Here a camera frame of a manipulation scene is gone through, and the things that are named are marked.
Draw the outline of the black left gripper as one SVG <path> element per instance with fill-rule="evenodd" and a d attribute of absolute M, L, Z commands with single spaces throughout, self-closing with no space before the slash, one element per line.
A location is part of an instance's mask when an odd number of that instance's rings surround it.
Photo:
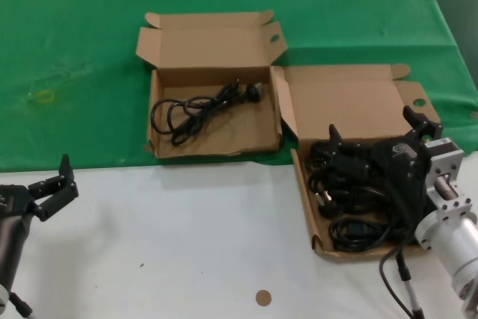
<path fill-rule="evenodd" d="M 58 175 L 28 187 L 1 185 L 1 224 L 42 222 L 57 214 L 79 196 L 69 156 L 62 156 Z"/>

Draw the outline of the right gripper with motor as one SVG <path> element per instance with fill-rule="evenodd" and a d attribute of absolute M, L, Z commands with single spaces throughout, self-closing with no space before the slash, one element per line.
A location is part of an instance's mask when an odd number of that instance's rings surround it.
<path fill-rule="evenodd" d="M 405 135 L 409 140 L 397 137 L 374 146 L 345 141 L 330 124 L 329 166 L 356 180 L 369 181 L 373 176 L 371 157 L 383 176 L 385 189 L 408 224 L 418 224 L 433 212 L 439 221 L 468 218 L 476 223 L 471 200 L 457 185 L 464 151 L 450 138 L 440 139 L 442 125 L 425 114 L 407 105 L 403 117 L 412 128 Z M 432 141 L 419 141 L 426 136 Z"/>

